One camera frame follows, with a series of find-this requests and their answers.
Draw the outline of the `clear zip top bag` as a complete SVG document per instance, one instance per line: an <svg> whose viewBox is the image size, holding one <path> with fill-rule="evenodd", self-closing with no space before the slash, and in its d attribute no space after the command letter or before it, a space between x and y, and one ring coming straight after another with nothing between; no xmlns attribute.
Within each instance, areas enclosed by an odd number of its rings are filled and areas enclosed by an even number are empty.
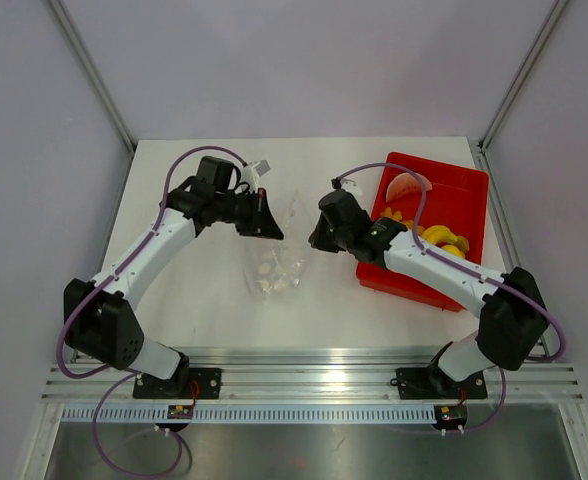
<svg viewBox="0 0 588 480"><path fill-rule="evenodd" d="M309 264L307 235L312 223L298 188L279 197L273 210L283 240L244 239L243 275L257 300L282 296L297 288Z"/></svg>

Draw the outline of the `watermelon slice toy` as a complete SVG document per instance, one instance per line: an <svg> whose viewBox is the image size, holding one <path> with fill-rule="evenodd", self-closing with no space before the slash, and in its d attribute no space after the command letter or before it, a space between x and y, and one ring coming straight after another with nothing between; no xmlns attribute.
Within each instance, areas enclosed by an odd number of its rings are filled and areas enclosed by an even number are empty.
<svg viewBox="0 0 588 480"><path fill-rule="evenodd" d="M423 191L430 191L432 183L423 175L402 173L394 177L389 183L385 200L393 202L408 195L421 194Z"/></svg>

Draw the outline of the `yellow pear toy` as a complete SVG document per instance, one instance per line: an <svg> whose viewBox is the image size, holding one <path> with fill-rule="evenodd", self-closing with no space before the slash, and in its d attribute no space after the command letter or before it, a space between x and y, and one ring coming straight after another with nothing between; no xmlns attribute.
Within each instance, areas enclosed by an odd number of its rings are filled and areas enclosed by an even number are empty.
<svg viewBox="0 0 588 480"><path fill-rule="evenodd" d="M465 253L458 246L449 245L449 251L459 258L466 258Z"/></svg>

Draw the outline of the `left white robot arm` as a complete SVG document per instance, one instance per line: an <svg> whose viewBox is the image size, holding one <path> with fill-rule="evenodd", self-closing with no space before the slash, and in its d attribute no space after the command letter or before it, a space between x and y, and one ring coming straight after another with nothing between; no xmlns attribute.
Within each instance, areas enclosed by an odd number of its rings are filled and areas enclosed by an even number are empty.
<svg viewBox="0 0 588 480"><path fill-rule="evenodd" d="M57 347L69 347L134 375L138 397L189 398L197 392L187 355L148 337L135 310L156 277L187 245L215 223L242 237L281 241L261 187L267 161L247 163L201 158L195 174L166 185L153 222L113 264L91 280L72 280L64 290L64 326Z"/></svg>

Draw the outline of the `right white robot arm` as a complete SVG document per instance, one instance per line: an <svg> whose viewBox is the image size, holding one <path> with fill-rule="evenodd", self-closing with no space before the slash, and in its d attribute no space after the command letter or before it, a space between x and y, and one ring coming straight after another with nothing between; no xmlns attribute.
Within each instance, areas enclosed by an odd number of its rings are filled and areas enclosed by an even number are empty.
<svg viewBox="0 0 588 480"><path fill-rule="evenodd" d="M429 245L390 218L372 220L355 197L337 189L318 203L312 248L347 252L361 263L413 278L478 319L477 330L443 346L425 367L400 368L403 399L485 398L476 393L483 371L518 370L547 330L546 309L533 276L516 267L501 273Z"/></svg>

